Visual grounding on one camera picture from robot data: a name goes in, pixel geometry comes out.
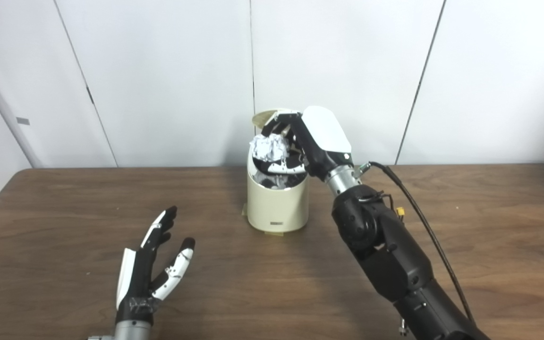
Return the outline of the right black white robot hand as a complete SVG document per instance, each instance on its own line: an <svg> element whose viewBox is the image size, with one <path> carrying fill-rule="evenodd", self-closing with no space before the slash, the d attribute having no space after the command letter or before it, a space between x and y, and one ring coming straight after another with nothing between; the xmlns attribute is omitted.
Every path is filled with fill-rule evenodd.
<svg viewBox="0 0 544 340"><path fill-rule="evenodd" d="M255 165L266 174L307 173L328 182L353 166L345 132L334 113L321 106L275 110L252 145Z"/></svg>

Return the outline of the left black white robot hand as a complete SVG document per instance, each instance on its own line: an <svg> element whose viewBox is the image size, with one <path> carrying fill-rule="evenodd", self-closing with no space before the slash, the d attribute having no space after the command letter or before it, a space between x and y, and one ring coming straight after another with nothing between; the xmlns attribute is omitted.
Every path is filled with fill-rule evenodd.
<svg viewBox="0 0 544 340"><path fill-rule="evenodd" d="M160 303L182 280L194 256L195 240L185 238L170 263L153 278L153 265L158 248L170 240L170 230L177 216L177 207L162 211L149 226L137 250L125 248L116 294L115 322L131 326L146 323L152 326Z"/></svg>

